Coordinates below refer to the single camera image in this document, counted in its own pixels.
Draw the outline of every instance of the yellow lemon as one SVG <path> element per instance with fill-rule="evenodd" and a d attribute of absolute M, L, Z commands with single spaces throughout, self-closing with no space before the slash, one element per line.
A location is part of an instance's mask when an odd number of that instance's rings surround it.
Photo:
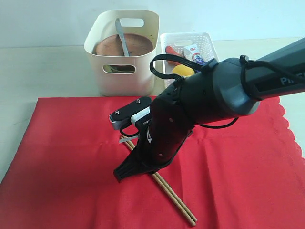
<path fill-rule="evenodd" d="M 195 74 L 195 72 L 192 68 L 189 68 L 183 64 L 179 64 L 179 65 L 175 66 L 172 70 L 172 73 L 180 75 L 180 76 L 184 76 L 184 77 L 189 77 L 189 76 Z"/>

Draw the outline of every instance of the white wall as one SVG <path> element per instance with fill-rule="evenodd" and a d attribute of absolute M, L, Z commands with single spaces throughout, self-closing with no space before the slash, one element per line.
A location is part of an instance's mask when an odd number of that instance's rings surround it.
<path fill-rule="evenodd" d="M 112 9 L 157 12 L 160 33 L 204 31 L 214 40 L 305 35 L 305 0 L 0 0 L 0 48 L 83 45 L 96 17 Z"/>

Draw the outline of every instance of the white table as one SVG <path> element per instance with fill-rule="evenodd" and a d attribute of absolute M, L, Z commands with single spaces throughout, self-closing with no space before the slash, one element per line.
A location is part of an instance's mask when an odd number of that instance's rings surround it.
<path fill-rule="evenodd" d="M 220 61 L 241 54 L 255 60 L 299 39 L 215 41 L 214 45 Z M 156 78 L 152 95 L 163 89 L 163 80 Z M 281 98 L 285 118 L 302 149 L 305 149 L 304 95 Z M 92 96 L 100 95 L 82 46 L 0 49 L 0 180 L 15 156 L 39 97 Z"/>

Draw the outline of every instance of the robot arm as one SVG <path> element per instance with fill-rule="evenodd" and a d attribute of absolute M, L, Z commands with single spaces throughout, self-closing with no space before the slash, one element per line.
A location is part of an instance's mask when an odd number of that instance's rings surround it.
<path fill-rule="evenodd" d="M 176 61 L 200 71 L 188 78 L 164 75 L 153 68 L 155 60 Z M 305 91 L 305 38 L 257 61 L 241 56 L 219 63 L 213 59 L 200 66 L 168 54 L 158 55 L 153 61 L 150 69 L 156 76 L 176 81 L 152 102 L 141 98 L 146 100 L 145 104 L 139 103 L 142 107 L 133 107 L 133 102 L 121 108 L 129 113 L 125 114 L 124 126 L 137 123 L 139 140 L 114 170 L 119 182 L 168 166 L 196 125 L 228 127 L 239 117 L 255 112 L 263 99 Z M 113 126 L 122 128 L 122 120 L 113 120 L 114 116 L 110 115 Z M 226 119 L 233 121 L 225 126 L 206 125 Z"/>

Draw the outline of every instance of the red tablecloth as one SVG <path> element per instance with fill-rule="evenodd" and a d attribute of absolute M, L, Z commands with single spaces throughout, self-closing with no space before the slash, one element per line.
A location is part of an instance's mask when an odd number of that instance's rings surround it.
<path fill-rule="evenodd" d="M 108 115 L 134 99 L 39 99 L 0 187 L 0 228 L 188 228 L 149 175 L 113 176 L 129 151 Z M 229 128 L 196 127 L 160 171 L 197 228 L 305 228 L 305 160 L 284 113 L 273 98 Z"/>

